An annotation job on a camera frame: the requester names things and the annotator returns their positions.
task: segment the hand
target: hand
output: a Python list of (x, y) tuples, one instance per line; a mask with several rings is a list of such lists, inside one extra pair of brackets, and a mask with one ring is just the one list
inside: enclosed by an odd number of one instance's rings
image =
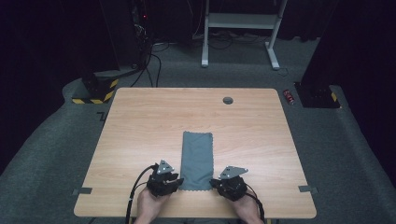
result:
[(137, 198), (137, 218), (134, 224), (149, 224), (161, 212), (170, 194), (154, 197), (147, 188), (139, 193)]
[[(247, 193), (254, 195), (251, 190), (248, 190)], [(254, 199), (245, 195), (238, 201), (233, 202), (227, 199), (227, 202), (233, 207), (235, 213), (247, 224), (262, 224), (259, 210)]]

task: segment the gray carpet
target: gray carpet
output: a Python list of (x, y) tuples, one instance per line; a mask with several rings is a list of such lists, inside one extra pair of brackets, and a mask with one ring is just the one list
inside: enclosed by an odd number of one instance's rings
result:
[[(282, 67), (273, 71), (262, 43), (232, 44), (209, 50), (209, 67), (201, 67), (201, 49), (171, 45), (156, 52), (163, 63), (160, 87), (273, 88), (279, 93), (318, 215), (313, 219), (282, 219), (280, 223), (396, 223), (396, 192), (368, 147), (340, 87), (331, 86), (340, 109), (303, 108), (293, 88), (300, 81), (318, 41), (277, 40)], [(154, 50), (166, 47), (160, 45)], [(158, 61), (149, 71), (155, 79)], [(130, 86), (137, 75), (120, 79)], [(103, 128), (98, 112), (108, 105), (74, 105), (75, 80), (64, 87), (64, 105), (26, 140), (0, 179), (0, 223), (88, 223), (76, 217), (77, 196)], [(149, 87), (145, 73), (136, 87)], [(295, 105), (282, 91), (291, 90)], [(123, 223), (99, 217), (93, 223)]]

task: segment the red object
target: red object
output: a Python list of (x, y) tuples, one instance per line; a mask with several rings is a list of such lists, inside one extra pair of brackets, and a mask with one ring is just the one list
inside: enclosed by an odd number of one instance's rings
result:
[(294, 98), (291, 95), (289, 90), (284, 90), (283, 95), (285, 96), (286, 100), (288, 101), (289, 105), (294, 105)]

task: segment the forearm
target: forearm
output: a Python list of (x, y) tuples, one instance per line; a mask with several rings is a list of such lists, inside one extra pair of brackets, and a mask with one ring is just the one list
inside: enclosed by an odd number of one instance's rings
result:
[(136, 218), (133, 224), (149, 224), (155, 217), (139, 216)]
[(262, 220), (259, 219), (258, 217), (252, 217), (252, 218), (242, 218), (242, 220), (247, 223), (247, 224), (263, 224)]

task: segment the metal frame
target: metal frame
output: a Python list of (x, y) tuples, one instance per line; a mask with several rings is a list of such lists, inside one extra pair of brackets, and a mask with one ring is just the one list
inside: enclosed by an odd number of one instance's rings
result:
[[(249, 14), (238, 14), (239, 22), (233, 22), (232, 20), (228, 20), (231, 17), (230, 14), (219, 14), (214, 13), (216, 16), (216, 21), (210, 20), (215, 19), (215, 17), (210, 17), (209, 13), (209, 0), (206, 0), (206, 9), (205, 9), (205, 36), (204, 36), (204, 45), (202, 50), (202, 67), (209, 66), (209, 48), (208, 48), (208, 36), (209, 36), (209, 27), (233, 27), (233, 28), (254, 28), (254, 29), (272, 29), (273, 32), (271, 34), (271, 39), (269, 42), (265, 42), (265, 48), (268, 52), (268, 56), (271, 61), (271, 65), (274, 70), (278, 70), (280, 68), (279, 63), (277, 61), (275, 52), (274, 52), (274, 44), (277, 36), (277, 32), (279, 31), (280, 23), (283, 19), (283, 13), (286, 8), (286, 4), (288, 0), (282, 0), (280, 9), (275, 17), (267, 16), (267, 15), (249, 15)], [(256, 20), (262, 21), (262, 24), (258, 24), (257, 21), (251, 22), (251, 19), (255, 18)]]

